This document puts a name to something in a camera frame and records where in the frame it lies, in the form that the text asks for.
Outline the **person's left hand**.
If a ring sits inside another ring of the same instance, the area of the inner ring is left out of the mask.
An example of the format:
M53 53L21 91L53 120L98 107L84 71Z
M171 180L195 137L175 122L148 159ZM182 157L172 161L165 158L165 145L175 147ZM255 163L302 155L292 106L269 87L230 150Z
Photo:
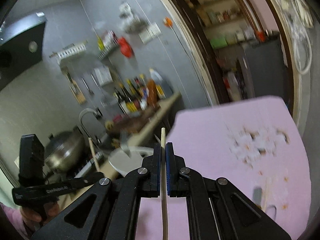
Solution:
M29 229L37 231L39 228L49 223L60 213L60 207L57 202L44 204L43 210L46 213L46 219L44 219L39 213L28 207L20 208L22 219Z

